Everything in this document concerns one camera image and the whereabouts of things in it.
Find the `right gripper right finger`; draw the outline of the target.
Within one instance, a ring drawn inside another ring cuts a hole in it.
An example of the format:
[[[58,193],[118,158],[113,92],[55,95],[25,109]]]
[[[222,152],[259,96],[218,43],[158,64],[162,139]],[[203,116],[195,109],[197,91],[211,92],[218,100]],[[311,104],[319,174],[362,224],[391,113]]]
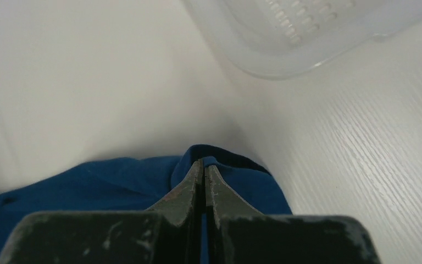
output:
[[[348,216],[263,214],[205,170],[210,263],[380,263],[368,231]]]

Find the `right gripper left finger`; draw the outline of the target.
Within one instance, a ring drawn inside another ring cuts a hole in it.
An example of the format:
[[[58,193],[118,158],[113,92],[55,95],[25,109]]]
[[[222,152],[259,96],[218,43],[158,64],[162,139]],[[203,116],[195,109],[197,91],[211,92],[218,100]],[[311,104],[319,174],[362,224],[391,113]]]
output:
[[[41,211],[14,228],[0,263],[199,263],[204,168],[143,211]]]

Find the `dark blue t shirt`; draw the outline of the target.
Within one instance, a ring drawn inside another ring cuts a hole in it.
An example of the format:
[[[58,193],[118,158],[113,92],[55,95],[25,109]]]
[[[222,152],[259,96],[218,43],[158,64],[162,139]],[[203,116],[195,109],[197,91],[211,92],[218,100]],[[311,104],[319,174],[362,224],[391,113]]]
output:
[[[253,160],[228,150],[193,145],[181,156],[87,162],[23,188],[0,194],[0,252],[23,217],[49,210],[144,210],[176,187],[197,160],[265,214],[291,214],[274,177]]]

